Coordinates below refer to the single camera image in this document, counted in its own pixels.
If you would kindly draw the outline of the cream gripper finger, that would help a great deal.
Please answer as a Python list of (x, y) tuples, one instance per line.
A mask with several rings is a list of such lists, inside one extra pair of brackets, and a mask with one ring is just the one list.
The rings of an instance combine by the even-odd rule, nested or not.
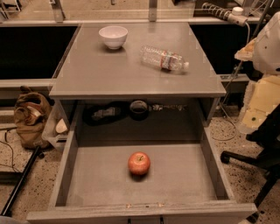
[(236, 52), (234, 57), (241, 61), (251, 61), (253, 59), (253, 52), (256, 40), (253, 38), (242, 49)]
[(246, 87), (237, 129), (243, 134), (256, 131), (280, 104), (280, 77), (266, 75)]

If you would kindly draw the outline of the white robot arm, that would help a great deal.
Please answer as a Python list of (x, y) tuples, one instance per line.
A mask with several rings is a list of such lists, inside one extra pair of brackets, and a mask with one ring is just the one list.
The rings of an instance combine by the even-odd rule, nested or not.
[(256, 131), (280, 104), (280, 12), (262, 28), (257, 37), (239, 50), (238, 60), (251, 61), (262, 73), (246, 87), (237, 129), (243, 134)]

